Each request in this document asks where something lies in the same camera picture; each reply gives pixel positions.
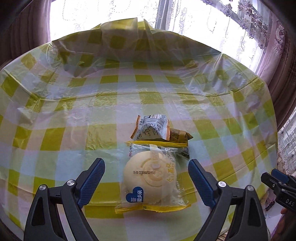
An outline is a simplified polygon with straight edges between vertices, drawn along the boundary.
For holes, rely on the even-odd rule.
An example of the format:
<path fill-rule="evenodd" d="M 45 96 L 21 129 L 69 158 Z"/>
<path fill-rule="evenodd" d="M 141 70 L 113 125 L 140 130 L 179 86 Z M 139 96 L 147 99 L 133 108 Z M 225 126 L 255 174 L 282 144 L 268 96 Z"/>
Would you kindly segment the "round cheese bun yellow wrapper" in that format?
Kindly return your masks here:
<path fill-rule="evenodd" d="M 159 213 L 187 208 L 185 173 L 188 145 L 164 141 L 129 141 L 116 213 L 136 210 Z"/>

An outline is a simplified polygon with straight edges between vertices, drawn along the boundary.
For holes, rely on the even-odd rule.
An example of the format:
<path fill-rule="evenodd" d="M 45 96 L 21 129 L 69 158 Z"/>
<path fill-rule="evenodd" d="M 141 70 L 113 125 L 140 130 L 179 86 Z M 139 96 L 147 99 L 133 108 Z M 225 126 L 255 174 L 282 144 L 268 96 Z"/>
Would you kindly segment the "white orange snack packet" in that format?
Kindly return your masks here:
<path fill-rule="evenodd" d="M 135 129 L 131 135 L 134 141 L 170 140 L 170 123 L 164 114 L 152 114 L 146 116 L 138 116 Z"/>

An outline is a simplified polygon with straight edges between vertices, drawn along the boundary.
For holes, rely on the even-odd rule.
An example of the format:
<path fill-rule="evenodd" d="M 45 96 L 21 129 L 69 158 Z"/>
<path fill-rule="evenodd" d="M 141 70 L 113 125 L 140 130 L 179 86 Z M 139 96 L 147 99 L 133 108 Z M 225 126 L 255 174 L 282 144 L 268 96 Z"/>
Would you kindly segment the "olive brown snack packet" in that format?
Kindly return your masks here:
<path fill-rule="evenodd" d="M 187 143 L 193 136 L 186 131 L 178 130 L 175 128 L 170 129 L 170 142 L 173 143 Z"/>

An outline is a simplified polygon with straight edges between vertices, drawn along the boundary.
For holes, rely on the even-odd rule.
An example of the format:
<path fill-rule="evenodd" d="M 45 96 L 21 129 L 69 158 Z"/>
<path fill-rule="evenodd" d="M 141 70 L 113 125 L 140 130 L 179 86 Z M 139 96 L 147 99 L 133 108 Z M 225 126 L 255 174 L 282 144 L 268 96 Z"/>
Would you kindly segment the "green checkered plastic tablecloth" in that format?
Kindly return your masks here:
<path fill-rule="evenodd" d="M 276 166 L 268 87 L 236 60 L 128 19 L 48 42 L 1 70 L 1 206 L 24 229 L 37 188 L 63 185 L 101 157 L 84 213 L 100 240 L 193 240 L 209 208 L 179 164 L 189 207 L 116 213 L 127 142 L 139 115 L 164 114 L 193 136 L 191 158 L 218 180 L 252 185 Z"/>

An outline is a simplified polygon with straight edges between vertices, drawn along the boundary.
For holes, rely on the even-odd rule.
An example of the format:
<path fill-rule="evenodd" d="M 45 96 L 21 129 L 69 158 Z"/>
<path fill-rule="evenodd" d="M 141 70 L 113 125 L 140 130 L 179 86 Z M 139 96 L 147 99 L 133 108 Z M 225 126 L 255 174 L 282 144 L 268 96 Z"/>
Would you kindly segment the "mauve curtain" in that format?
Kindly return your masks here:
<path fill-rule="evenodd" d="M 51 1 L 1 1 L 1 68 L 50 41 Z"/>

